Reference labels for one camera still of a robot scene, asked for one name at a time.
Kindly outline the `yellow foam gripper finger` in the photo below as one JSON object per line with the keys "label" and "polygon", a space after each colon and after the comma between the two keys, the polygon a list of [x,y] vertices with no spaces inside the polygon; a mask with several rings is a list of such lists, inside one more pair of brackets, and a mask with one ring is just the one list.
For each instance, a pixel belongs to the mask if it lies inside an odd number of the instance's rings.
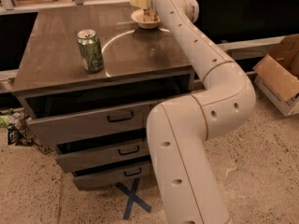
{"label": "yellow foam gripper finger", "polygon": [[150,0],[130,0],[130,4],[133,7],[139,7],[142,9],[149,9],[150,8]]}

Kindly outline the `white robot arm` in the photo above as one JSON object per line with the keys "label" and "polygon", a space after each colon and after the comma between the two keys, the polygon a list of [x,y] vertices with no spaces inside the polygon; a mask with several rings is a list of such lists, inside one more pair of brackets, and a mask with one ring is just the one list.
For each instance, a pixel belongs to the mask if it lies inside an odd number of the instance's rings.
{"label": "white robot arm", "polygon": [[255,91],[242,68],[194,22],[195,0],[130,0],[156,13],[177,40],[202,91],[164,101],[149,113],[147,139],[168,224],[234,224],[203,143],[242,125]]}

